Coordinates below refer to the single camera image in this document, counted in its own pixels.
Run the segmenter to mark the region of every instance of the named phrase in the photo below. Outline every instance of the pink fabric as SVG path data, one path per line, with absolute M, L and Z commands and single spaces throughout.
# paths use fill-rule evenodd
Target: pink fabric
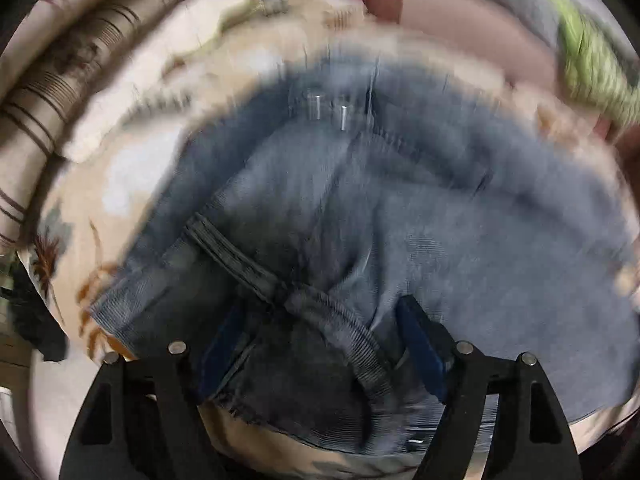
M 514 83 L 556 93 L 556 53 L 489 0 L 404 0 L 399 23 L 494 63 Z

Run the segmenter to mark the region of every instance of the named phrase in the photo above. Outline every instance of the jeans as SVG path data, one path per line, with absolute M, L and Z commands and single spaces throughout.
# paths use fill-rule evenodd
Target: jeans
M 137 356 L 186 341 L 201 394 L 245 420 L 380 455 L 426 449 L 442 414 L 396 328 L 411 294 L 485 354 L 533 352 L 573 421 L 636 383 L 619 209 L 444 76 L 340 54 L 191 137 L 92 315 Z

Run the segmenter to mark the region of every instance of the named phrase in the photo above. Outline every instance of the leaf pattern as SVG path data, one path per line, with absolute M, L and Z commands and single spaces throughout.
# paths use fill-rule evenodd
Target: leaf pattern
M 116 274 L 118 266 L 115 263 L 102 262 L 102 242 L 98 229 L 93 221 L 89 220 L 89 226 L 94 235 L 95 244 L 95 269 L 89 274 L 78 292 L 76 292 L 76 302 L 80 306 L 80 327 L 79 336 L 87 335 L 86 350 L 89 359 L 96 357 L 98 345 L 102 350 L 107 352 L 105 344 L 111 350 L 117 352 L 128 360 L 135 359 L 133 354 L 114 336 L 106 333 L 91 317 L 89 311 L 91 305 L 100 296 L 100 294 L 109 286 L 112 277 Z
M 79 32 L 60 40 L 51 50 L 53 69 L 59 76 L 69 76 L 83 82 L 88 77 L 92 63 L 100 49 L 95 41 Z
M 30 267 L 35 282 L 45 303 L 58 312 L 60 323 L 65 321 L 53 290 L 52 279 L 56 273 L 58 259 L 65 253 L 71 239 L 72 226 L 62 221 L 60 202 L 40 222 L 31 247 Z

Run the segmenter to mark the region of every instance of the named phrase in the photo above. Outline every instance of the green fabric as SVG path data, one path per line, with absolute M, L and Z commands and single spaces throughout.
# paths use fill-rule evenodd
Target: green fabric
M 621 126 L 640 122 L 638 70 L 624 66 L 606 30 L 573 0 L 553 2 L 560 17 L 564 81 L 571 97 L 596 107 Z

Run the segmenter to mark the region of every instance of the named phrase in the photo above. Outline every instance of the striped fabric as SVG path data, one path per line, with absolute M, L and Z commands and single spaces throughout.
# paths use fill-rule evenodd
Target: striped fabric
M 0 107 L 0 253 L 18 240 L 40 174 L 105 67 L 181 0 L 109 0 L 56 41 Z
M 101 1 L 38 0 L 0 56 L 0 99 L 58 35 Z

